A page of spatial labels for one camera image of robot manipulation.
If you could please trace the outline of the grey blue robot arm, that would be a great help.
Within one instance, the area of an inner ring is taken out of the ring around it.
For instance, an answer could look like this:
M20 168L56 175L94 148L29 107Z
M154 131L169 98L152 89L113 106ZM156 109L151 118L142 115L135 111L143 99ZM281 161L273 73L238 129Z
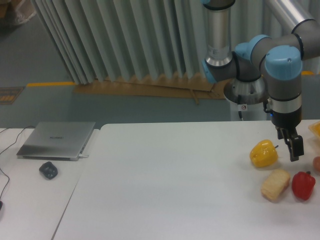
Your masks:
M261 34L231 49L232 0L204 0L207 11L208 47L202 67L214 84L232 79L224 95L238 105L252 98L263 104L288 147L290 160L304 154L303 138L297 133L302 120L303 61L320 55L320 25L296 0L266 2L287 35L272 38Z

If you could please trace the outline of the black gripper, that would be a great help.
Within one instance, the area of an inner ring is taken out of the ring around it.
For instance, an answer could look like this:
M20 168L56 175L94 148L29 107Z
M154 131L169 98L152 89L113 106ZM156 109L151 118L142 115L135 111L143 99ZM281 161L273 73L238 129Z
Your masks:
M302 120L302 110L296 110L289 113L280 113L273 111L271 113L271 122L276 126L277 139L284 140L290 153L290 161L298 161L300 156L304 155L303 137L297 131L291 130L289 135L286 129L297 127Z

